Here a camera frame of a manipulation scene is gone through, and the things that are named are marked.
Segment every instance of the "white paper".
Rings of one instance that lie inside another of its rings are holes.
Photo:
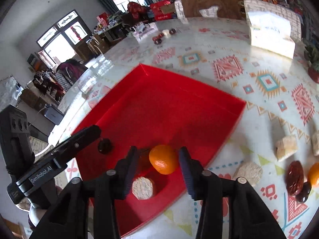
[[[289,20],[271,12],[248,12],[251,25],[258,26],[270,34],[290,36],[291,26]]]

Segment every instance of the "table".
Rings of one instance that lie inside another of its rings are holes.
[[[293,60],[251,47],[248,26],[238,20],[190,18],[156,24],[161,30],[173,27],[176,34],[163,38],[161,45],[154,45],[151,36],[140,44],[126,38],[97,58],[61,101],[59,109],[66,116],[53,129],[49,143],[55,145],[69,137],[84,116],[139,62],[202,81],[247,101],[242,120],[207,169],[231,179],[242,161],[261,165],[263,177],[255,190],[286,237],[297,239],[319,206],[318,188],[312,189],[306,203],[299,204],[287,194],[284,182],[291,161],[299,160],[305,174],[317,161],[311,136],[319,125],[319,93],[307,75],[304,46],[297,42]],[[299,150],[279,163],[274,144],[285,135],[296,136]],[[79,176],[74,159],[68,166],[68,180]],[[200,211],[200,202],[183,194],[127,238],[195,238]],[[223,238],[228,238],[228,211],[224,199]]]

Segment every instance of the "tablecloth pattern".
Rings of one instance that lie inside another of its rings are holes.
[[[49,142],[63,141],[85,115],[138,63],[189,76],[247,102],[242,120],[220,153],[207,166],[220,177],[231,179],[242,161],[263,168],[255,190],[268,206],[288,239],[297,239],[319,206],[319,189],[313,188],[306,203],[287,194],[285,171],[299,160],[305,174],[318,159],[311,136],[319,125],[319,93],[307,75],[301,42],[294,59],[249,45],[246,22],[228,19],[190,18],[157,23],[158,29],[175,28],[176,34],[154,45],[152,37],[140,44],[126,38],[97,58],[59,106],[66,111]],[[295,135],[298,151],[283,162],[274,144]],[[79,176],[76,160],[68,163],[68,180]],[[195,238],[201,202],[183,194],[160,216],[127,238]],[[228,238],[228,200],[223,199],[223,238]]]

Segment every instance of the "orange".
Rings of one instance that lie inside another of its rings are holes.
[[[178,167],[178,156],[175,150],[167,145],[158,145],[149,153],[153,167],[161,174],[171,174]]]
[[[319,186],[319,163],[315,163],[309,170],[308,182],[312,187]]]

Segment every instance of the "screw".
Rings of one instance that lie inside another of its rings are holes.
[[[209,170],[202,171],[202,175],[204,175],[204,176],[211,176],[211,174],[212,174],[212,172]]]
[[[71,182],[72,182],[73,184],[77,184],[77,183],[81,182],[81,178],[79,178],[79,177],[74,177],[74,178],[71,180]]]
[[[113,176],[113,175],[116,174],[116,171],[115,171],[114,169],[110,169],[110,170],[108,170],[108,171],[106,172],[106,174],[107,174],[108,176]]]
[[[244,178],[244,177],[239,177],[239,178],[237,179],[237,181],[238,181],[239,183],[241,183],[241,184],[245,184],[245,183],[247,182],[246,178]]]

